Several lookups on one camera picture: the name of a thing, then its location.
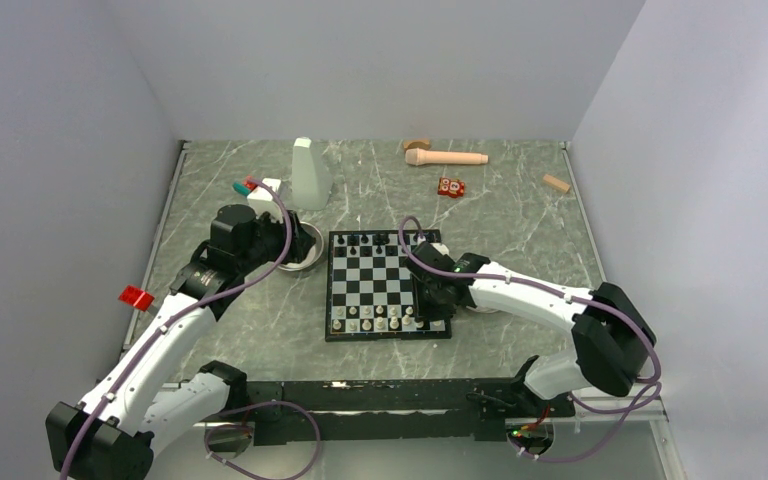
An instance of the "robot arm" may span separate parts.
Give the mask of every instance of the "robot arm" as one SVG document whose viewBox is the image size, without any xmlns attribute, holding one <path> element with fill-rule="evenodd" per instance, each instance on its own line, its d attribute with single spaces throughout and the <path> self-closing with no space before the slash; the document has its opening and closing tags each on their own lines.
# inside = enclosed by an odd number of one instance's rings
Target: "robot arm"
<svg viewBox="0 0 768 480">
<path fill-rule="evenodd" d="M 276 191 L 280 188 L 268 180 L 264 183 Z M 249 206 L 229 205 L 219 210 L 211 223 L 210 239 L 199 245 L 178 272 L 151 324 L 107 377 L 76 406 L 61 402 L 51 410 L 46 431 L 58 471 L 78 430 L 101 405 L 104 407 L 69 471 L 78 480 L 142 479 L 153 458 L 193 424 L 226 405 L 247 403 L 241 398 L 246 395 L 245 374 L 220 362 L 202 367 L 173 394 L 157 402 L 155 396 L 183 356 L 219 321 L 240 292 L 197 308 L 167 326 L 170 317 L 203 298 L 241 286 L 247 275 L 280 256 L 286 225 L 280 214 L 275 216 L 271 196 L 264 198 L 268 194 L 262 190 L 249 195 Z M 315 239 L 300 228 L 293 212 L 289 212 L 289 220 L 292 239 L 284 263 L 303 263 Z"/>
<path fill-rule="evenodd" d="M 504 277 L 507 281 L 450 278 L 429 273 L 406 260 L 406 266 L 422 283 L 424 294 L 439 305 L 461 305 L 502 310 L 564 335 L 571 347 L 545 357 L 530 358 L 514 377 L 515 388 L 524 386 L 523 399 L 544 405 L 558 395 L 585 387 L 596 387 L 613 396 L 627 396 L 638 377 L 647 353 L 643 342 L 618 318 L 591 306 L 574 303 L 572 297 L 611 306 L 628 315 L 655 344 L 655 335 L 640 313 L 616 285 L 602 283 L 596 290 L 555 285 L 511 271 L 487 257 L 464 254 L 457 262 L 439 244 L 420 243 L 413 255 L 425 265 L 451 273 Z M 511 282 L 518 277 L 563 293 Z"/>
</svg>

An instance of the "red clip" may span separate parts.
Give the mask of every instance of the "red clip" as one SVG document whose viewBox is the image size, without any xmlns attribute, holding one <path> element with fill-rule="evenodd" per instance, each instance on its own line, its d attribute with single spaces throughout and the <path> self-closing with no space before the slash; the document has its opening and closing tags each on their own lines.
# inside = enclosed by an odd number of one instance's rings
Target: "red clip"
<svg viewBox="0 0 768 480">
<path fill-rule="evenodd" d="M 151 302 L 154 301 L 154 297 L 142 289 L 139 289 L 133 285 L 128 285 L 125 287 L 122 295 L 119 295 L 119 300 L 127 303 L 128 305 L 136 308 L 141 312 L 145 312 L 148 310 L 148 307 L 151 306 Z"/>
</svg>

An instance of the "black motor joint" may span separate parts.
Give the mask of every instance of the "black motor joint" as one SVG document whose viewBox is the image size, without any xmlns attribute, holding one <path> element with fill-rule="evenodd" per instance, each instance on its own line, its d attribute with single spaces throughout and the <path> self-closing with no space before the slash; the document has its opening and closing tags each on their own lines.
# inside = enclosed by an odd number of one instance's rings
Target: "black motor joint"
<svg viewBox="0 0 768 480">
<path fill-rule="evenodd" d="M 490 259 L 473 253 L 465 253 L 455 262 L 448 255 L 440 253 L 431 243 L 422 242 L 411 251 L 423 264 L 452 273 L 476 273 L 490 263 Z M 405 267 L 419 280 L 423 286 L 424 295 L 439 307 L 456 306 L 475 307 L 475 302 L 469 294 L 469 286 L 474 282 L 471 278 L 451 278 L 435 275 L 414 263 L 410 258 L 404 260 Z"/>
<path fill-rule="evenodd" d="M 288 213 L 292 237 L 283 263 L 300 263 L 316 239 L 301 227 L 295 212 Z M 278 259 L 286 242 L 286 229 L 269 213 L 257 217 L 247 205 L 220 208 L 210 224 L 210 238 L 193 251 L 190 263 L 178 272 L 170 290 L 200 300 L 242 285 L 246 276 L 261 265 Z M 210 304 L 217 320 L 237 296 Z"/>
</svg>

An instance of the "cable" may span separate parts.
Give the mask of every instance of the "cable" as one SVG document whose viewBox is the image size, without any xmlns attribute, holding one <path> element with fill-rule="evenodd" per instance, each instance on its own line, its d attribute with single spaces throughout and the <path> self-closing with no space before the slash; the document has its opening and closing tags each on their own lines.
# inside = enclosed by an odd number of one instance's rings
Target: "cable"
<svg viewBox="0 0 768 480">
<path fill-rule="evenodd" d="M 266 270 L 263 271 L 263 273 L 261 273 L 251 281 L 248 281 L 240 286 L 231 288 L 224 292 L 217 293 L 216 295 L 203 298 L 198 302 L 192 305 L 189 305 L 186 308 L 181 309 L 181 311 L 169 317 L 169 319 L 166 320 L 166 322 L 164 322 L 161 327 L 158 327 L 157 330 L 151 333 L 151 335 L 148 337 L 145 343 L 143 343 L 142 346 L 139 348 L 139 350 L 137 350 L 137 352 L 134 354 L 133 358 L 131 358 L 128 364 L 125 365 L 125 368 L 122 370 L 122 373 L 119 375 L 119 377 L 117 377 L 116 380 L 111 385 L 110 390 L 108 390 L 108 394 L 110 395 L 105 395 L 101 398 L 101 400 L 99 400 L 98 405 L 95 407 L 92 413 L 90 413 L 90 415 L 84 421 L 84 424 L 81 425 L 80 430 L 78 430 L 78 434 L 75 436 L 74 440 L 72 440 L 72 444 L 69 446 L 69 451 L 66 453 L 66 458 L 63 459 L 63 466 L 60 468 L 60 480 L 68 480 L 69 470 L 72 468 L 72 462 L 75 460 L 75 454 L 77 453 L 78 448 L 81 445 L 81 442 L 84 440 L 84 437 L 87 435 L 87 432 L 89 431 L 90 426 L 101 415 L 101 412 L 104 411 L 104 408 L 113 401 L 111 399 L 115 398 L 116 392 L 118 392 L 119 389 L 122 388 L 122 385 L 131 375 L 134 369 L 137 368 L 137 365 L 140 363 L 143 357 L 145 357 L 149 349 L 154 345 L 154 342 L 156 342 L 163 335 L 161 328 L 169 329 L 178 320 L 180 320 L 181 317 L 183 317 L 184 315 L 187 315 L 188 313 L 194 311 L 195 309 L 207 306 L 225 297 L 229 297 L 231 295 L 237 295 L 243 290 L 259 283 L 264 278 L 266 278 L 270 273 L 274 272 L 275 269 L 278 268 L 278 265 L 280 265 L 281 262 L 283 262 L 284 259 L 287 257 L 287 254 L 290 252 L 290 243 L 292 242 L 292 236 L 293 236 L 293 227 L 290 220 L 290 212 L 287 211 L 287 207 L 284 206 L 284 202 L 281 201 L 281 198 L 278 197 L 278 194 L 275 193 L 271 188 L 266 186 L 260 180 L 256 180 L 252 178 L 251 181 L 254 182 L 254 184 L 257 185 L 258 187 L 266 190 L 266 192 L 272 196 L 272 199 L 275 201 L 275 203 L 278 205 L 278 208 L 281 210 L 281 215 L 284 217 L 286 238 L 284 239 L 284 249 L 281 250 L 281 254 L 278 255 L 278 258 L 272 263 L 272 265 L 270 265 Z"/>
<path fill-rule="evenodd" d="M 544 420 L 546 420 L 546 417 L 549 416 L 549 406 L 547 405 L 546 408 L 543 409 L 543 413 L 540 414 L 540 418 L 537 419 L 534 423 L 529 423 L 527 425 L 523 425 L 520 430 L 525 431 L 531 431 L 535 428 L 539 427 L 541 423 L 543 423 Z"/>
<path fill-rule="evenodd" d="M 631 403 L 629 404 L 629 407 L 632 405 L 635 405 L 637 401 L 640 400 L 640 397 L 642 397 L 647 390 L 650 388 L 655 388 L 655 392 L 652 393 L 652 397 L 657 397 L 661 393 L 661 384 L 660 383 L 649 383 L 645 387 L 641 388 L 639 392 L 637 392 L 637 395 L 634 396 L 634 398 L 631 400 Z M 524 455 L 528 458 L 533 459 L 534 461 L 543 462 L 543 463 L 573 463 L 578 462 L 580 460 L 584 460 L 585 458 L 595 454 L 599 450 L 602 450 L 602 448 L 605 447 L 605 445 L 608 444 L 608 442 L 611 441 L 611 439 L 614 438 L 614 435 L 617 434 L 620 427 L 622 426 L 623 422 L 625 422 L 626 417 L 633 411 L 633 408 L 626 409 L 625 412 L 623 412 L 622 416 L 620 417 L 617 422 L 611 426 L 611 429 L 608 430 L 608 433 L 605 434 L 604 437 L 602 437 L 601 440 L 599 440 L 596 445 L 590 447 L 589 450 L 586 450 L 582 453 L 579 453 L 577 455 L 573 455 L 571 457 L 562 457 L 562 458 L 543 458 L 541 455 L 533 455 L 529 452 L 527 452 L 525 449 L 523 449 L 520 446 L 517 446 L 511 439 L 508 437 L 508 443 L 510 443 L 515 450 L 517 450 L 518 455 Z"/>
<path fill-rule="evenodd" d="M 310 457 L 310 461 L 307 462 L 307 465 L 305 465 L 304 468 L 302 468 L 299 471 L 299 473 L 297 473 L 295 475 L 291 475 L 291 476 L 286 477 L 286 478 L 281 478 L 281 479 L 272 479 L 272 478 L 269 478 L 269 477 L 261 477 L 260 475 L 258 475 L 256 473 L 252 473 L 252 472 L 244 469 L 243 467 L 237 465 L 234 462 L 229 462 L 226 459 L 220 457 L 219 455 L 217 455 L 216 453 L 214 453 L 210 449 L 210 438 L 213 436 L 213 434 L 218 429 L 220 429 L 222 427 L 228 427 L 226 425 L 221 425 L 219 427 L 216 427 L 216 428 L 210 430 L 210 432 L 208 432 L 207 435 L 204 436 L 204 449 L 207 452 L 207 456 L 209 458 L 212 458 L 212 459 L 216 460 L 217 462 L 221 463 L 222 465 L 225 465 L 226 467 L 228 467 L 228 468 L 230 468 L 230 469 L 232 469 L 232 470 L 234 470 L 234 471 L 236 471 L 238 473 L 242 473 L 243 475 L 245 475 L 245 476 L 247 476 L 249 478 L 253 478 L 255 480 L 296 480 L 297 478 L 300 478 L 301 476 L 306 474 L 311 468 L 313 468 L 313 464 L 316 463 L 316 459 L 319 458 L 319 453 L 322 451 L 322 434 L 319 431 L 319 425 L 316 424 L 316 421 L 313 419 L 313 416 L 307 410 L 305 410 L 304 408 L 296 405 L 295 403 L 285 402 L 283 400 L 272 400 L 270 402 L 255 403 L 253 405 L 249 405 L 249 406 L 246 406 L 246 407 L 236 408 L 234 410 L 228 410 L 228 411 L 225 411 L 225 412 L 220 412 L 219 415 L 220 416 L 233 415 L 235 413 L 250 412 L 250 411 L 252 411 L 252 410 L 254 410 L 256 408 L 272 407 L 272 406 L 276 406 L 276 405 L 290 407 L 290 408 L 292 408 L 294 410 L 298 410 L 299 412 L 301 412 L 302 415 L 305 416 L 305 418 L 308 419 L 308 421 L 310 422 L 311 426 L 313 427 L 313 433 L 316 436 L 316 446 L 314 447 L 313 455 Z"/>
<path fill-rule="evenodd" d="M 504 401 L 502 399 L 499 399 L 499 398 L 496 398 L 496 397 L 491 397 L 490 395 L 485 395 L 483 393 L 467 392 L 467 394 L 465 396 L 466 396 L 466 399 L 469 400 L 470 402 L 473 402 L 473 401 L 476 401 L 476 400 L 481 402 L 483 400 L 483 401 L 488 402 L 490 404 L 496 405 L 497 407 L 516 408 L 516 405 L 514 405 L 513 403 L 508 403 L 508 402 L 506 402 L 506 401 Z"/>
<path fill-rule="evenodd" d="M 408 215 L 405 218 L 402 219 L 401 222 L 399 222 L 399 246 L 404 250 L 405 254 L 408 256 L 408 258 L 411 259 L 412 262 L 414 262 L 416 265 L 418 265 L 423 270 L 433 273 L 434 275 L 438 275 L 441 277 L 448 277 L 448 278 L 461 278 L 461 279 L 475 279 L 475 280 L 496 280 L 496 281 L 511 281 L 514 283 L 518 283 L 520 285 L 525 285 L 528 287 L 536 288 L 538 290 L 542 290 L 546 293 L 549 293 L 551 295 L 554 295 L 558 298 L 564 298 L 565 294 L 561 290 L 558 290 L 556 288 L 552 288 L 548 285 L 544 285 L 540 282 L 536 282 L 534 280 L 528 279 L 528 278 L 522 278 L 522 277 L 510 277 L 508 279 L 504 275 L 496 275 L 496 274 L 489 274 L 489 273 L 453 273 L 453 272 L 447 272 L 444 270 L 436 269 L 430 265 L 426 265 L 421 260 L 419 260 L 413 252 L 410 251 L 408 248 L 406 242 L 405 242 L 405 225 L 408 222 L 413 222 L 414 225 L 416 225 L 417 233 L 422 236 L 422 226 L 419 224 L 419 220 L 413 215 Z M 645 333 L 643 333 L 643 330 L 640 329 L 640 327 L 637 326 L 634 321 L 629 318 L 628 315 L 625 313 L 617 310 L 614 307 L 611 307 L 610 305 L 605 305 L 603 303 L 596 302 L 594 300 L 578 297 L 575 295 L 571 296 L 571 299 L 573 302 L 586 305 L 589 307 L 594 307 L 599 310 L 602 310 L 606 313 L 609 313 L 617 318 L 619 318 L 628 328 L 631 329 L 632 332 L 637 336 L 637 338 L 640 339 L 640 341 L 643 343 L 644 348 L 646 349 L 646 354 L 649 356 L 650 359 L 652 359 L 652 367 L 654 370 L 654 373 L 651 377 L 647 378 L 637 378 L 638 383 L 646 384 L 644 388 L 640 390 L 640 392 L 634 397 L 634 399 L 631 401 L 631 403 L 628 404 L 627 407 L 624 408 L 618 408 L 618 409 L 597 409 L 594 407 L 591 407 L 584 402 L 582 402 L 580 399 L 578 399 L 575 395 L 570 392 L 569 396 L 572 399 L 572 401 L 579 405 L 580 407 L 584 408 L 585 410 L 588 410 L 593 413 L 609 413 L 609 414 L 616 414 L 616 413 L 622 413 L 622 416 L 617 421 L 617 423 L 614 425 L 614 427 L 611 428 L 611 431 L 608 432 L 607 435 L 605 435 L 604 438 L 602 438 L 599 443 L 596 444 L 596 446 L 584 454 L 576 455 L 574 457 L 570 457 L 569 459 L 541 459 L 541 461 L 549 462 L 551 460 L 554 460 L 553 463 L 565 463 L 565 461 L 578 461 L 582 460 L 584 458 L 589 457 L 590 455 L 593 455 L 594 453 L 598 452 L 602 447 L 605 446 L 608 440 L 610 440 L 614 434 L 616 433 L 617 429 L 619 429 L 620 426 L 622 426 L 623 422 L 625 421 L 626 417 L 629 413 L 633 412 L 634 410 L 637 410 L 638 408 L 642 408 L 652 401 L 654 401 L 658 394 L 661 392 L 661 360 L 658 358 L 658 354 L 655 353 L 655 347 L 652 345 L 652 342 L 649 340 L 649 337 L 646 336 Z M 655 387 L 655 393 L 650 395 L 648 398 L 646 398 L 643 401 L 640 401 L 640 398 L 643 396 L 643 393 L 649 390 L 650 387 Z"/>
</svg>

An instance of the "white bottle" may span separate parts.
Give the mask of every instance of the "white bottle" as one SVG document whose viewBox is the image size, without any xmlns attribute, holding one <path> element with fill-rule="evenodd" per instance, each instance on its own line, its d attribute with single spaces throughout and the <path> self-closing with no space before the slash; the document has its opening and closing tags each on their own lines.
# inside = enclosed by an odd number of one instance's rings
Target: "white bottle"
<svg viewBox="0 0 768 480">
<path fill-rule="evenodd" d="M 300 137 L 293 145 L 293 172 L 290 175 L 293 204 L 300 210 L 322 210 L 331 195 L 334 178 L 309 138 Z"/>
</svg>

